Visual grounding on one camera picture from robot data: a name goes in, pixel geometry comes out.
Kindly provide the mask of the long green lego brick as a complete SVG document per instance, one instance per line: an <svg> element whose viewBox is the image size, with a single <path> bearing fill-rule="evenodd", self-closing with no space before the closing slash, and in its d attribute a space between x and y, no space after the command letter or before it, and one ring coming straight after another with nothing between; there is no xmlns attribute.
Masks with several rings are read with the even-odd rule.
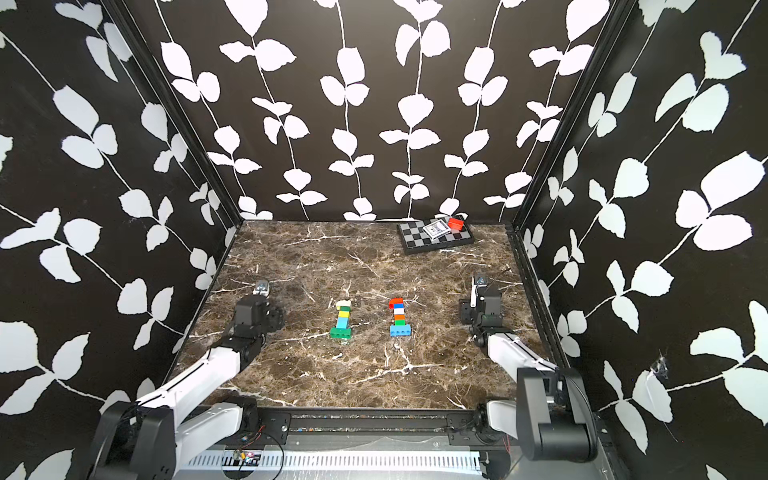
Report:
<svg viewBox="0 0 768 480"><path fill-rule="evenodd" d="M350 339L351 338L351 330L349 328L338 328L334 327L330 330L330 337L335 339Z"/></svg>

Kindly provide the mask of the long blue lego brick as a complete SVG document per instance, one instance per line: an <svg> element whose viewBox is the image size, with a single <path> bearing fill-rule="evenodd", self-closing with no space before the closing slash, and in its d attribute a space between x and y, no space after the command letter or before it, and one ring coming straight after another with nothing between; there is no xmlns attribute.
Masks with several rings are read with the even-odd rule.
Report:
<svg viewBox="0 0 768 480"><path fill-rule="evenodd" d="M412 327L410 325L392 325L390 327L390 336L410 336L412 334Z"/></svg>

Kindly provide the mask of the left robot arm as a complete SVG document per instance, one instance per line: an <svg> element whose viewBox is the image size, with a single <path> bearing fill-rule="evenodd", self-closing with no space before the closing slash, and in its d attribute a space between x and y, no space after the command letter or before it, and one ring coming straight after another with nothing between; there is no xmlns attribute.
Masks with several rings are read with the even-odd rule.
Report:
<svg viewBox="0 0 768 480"><path fill-rule="evenodd" d="M258 281L235 304L222 336L192 366L135 401L117 401L105 410L89 449L86 478L171 479L219 441L258 434L254 400L202 403L251 364L268 334L284 327L284 311L269 293L269 282Z"/></svg>

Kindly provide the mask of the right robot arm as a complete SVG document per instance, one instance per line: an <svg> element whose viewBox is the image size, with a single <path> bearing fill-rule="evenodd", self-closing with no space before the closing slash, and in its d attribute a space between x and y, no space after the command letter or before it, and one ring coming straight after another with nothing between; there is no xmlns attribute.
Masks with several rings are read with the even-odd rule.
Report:
<svg viewBox="0 0 768 480"><path fill-rule="evenodd" d="M484 275L472 277L470 297L459 303L460 321L475 345L516 384L513 400L490 400L481 422L518 441L531 461L586 463L596 459L596 421L581 375L529 348L504 325L502 292Z"/></svg>

